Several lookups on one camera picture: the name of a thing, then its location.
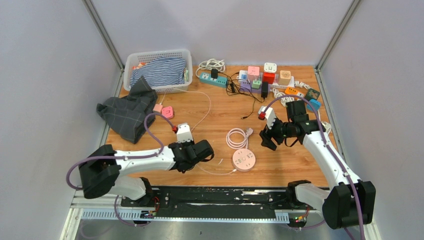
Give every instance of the beige cube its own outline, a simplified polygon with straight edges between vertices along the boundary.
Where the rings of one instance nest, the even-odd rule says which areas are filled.
[[[289,85],[291,79],[292,73],[290,71],[279,71],[278,85],[287,86]]]

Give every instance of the orange plug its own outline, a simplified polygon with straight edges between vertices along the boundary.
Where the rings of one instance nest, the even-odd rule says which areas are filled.
[[[299,97],[304,97],[305,95],[301,93],[300,91],[294,89],[293,87],[288,87],[285,89],[285,94],[291,94],[291,95],[297,95]]]

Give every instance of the white wall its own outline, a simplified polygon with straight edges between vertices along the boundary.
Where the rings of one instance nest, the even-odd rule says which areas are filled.
[[[186,48],[194,63],[317,64],[352,0],[93,0],[121,60]]]
[[[323,69],[352,169],[384,240],[422,239],[424,2],[365,0]]]
[[[0,239],[58,239],[118,68],[80,0],[0,0],[0,23]]]

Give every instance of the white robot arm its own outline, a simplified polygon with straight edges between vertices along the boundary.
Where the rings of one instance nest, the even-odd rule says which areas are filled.
[[[300,180],[290,182],[287,188],[288,201],[293,205],[308,204],[318,210],[326,223],[332,229],[357,226],[359,224],[354,192],[349,181],[351,178],[359,198],[364,224],[369,224],[373,218],[376,189],[370,181],[361,181],[349,166],[341,160],[342,157],[333,147],[328,133],[321,135],[319,125],[321,122],[309,120],[303,101],[287,102],[288,122],[282,122],[276,117],[271,107],[261,107],[258,112],[259,119],[266,120],[266,126],[260,132],[261,145],[271,150],[276,150],[278,144],[285,143],[287,138],[296,138],[295,142],[304,145],[312,154],[325,175],[330,191],[314,186],[310,181]]]
[[[111,145],[101,146],[90,155],[99,159],[79,165],[84,197],[94,199],[105,194],[115,194],[145,206],[152,199],[149,195],[152,192],[149,181],[143,177],[129,177],[128,174],[152,170],[178,170],[185,173],[197,163],[213,159],[211,145],[207,140],[195,143],[187,123],[178,125],[174,131],[177,142],[163,147],[161,152],[159,149],[120,151],[113,150]],[[114,156],[117,159],[102,159],[101,156]]]

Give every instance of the basket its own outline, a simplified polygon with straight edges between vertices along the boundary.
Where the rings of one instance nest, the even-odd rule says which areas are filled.
[[[185,90],[189,89],[189,85],[193,81],[193,64],[192,64],[192,55],[190,51],[187,49],[176,49],[176,50],[166,50],[166,51],[147,51],[147,52],[139,52],[133,53],[128,56],[126,59],[125,70],[123,72],[123,88],[127,91],[130,91],[130,77],[133,72],[133,67],[138,66],[140,63],[148,63],[153,61],[159,57],[176,57],[182,58],[185,60],[185,68],[188,70],[188,81],[183,84],[177,85],[165,85],[165,86],[154,86],[153,90],[156,90],[158,94],[172,94],[172,93],[183,93]]]

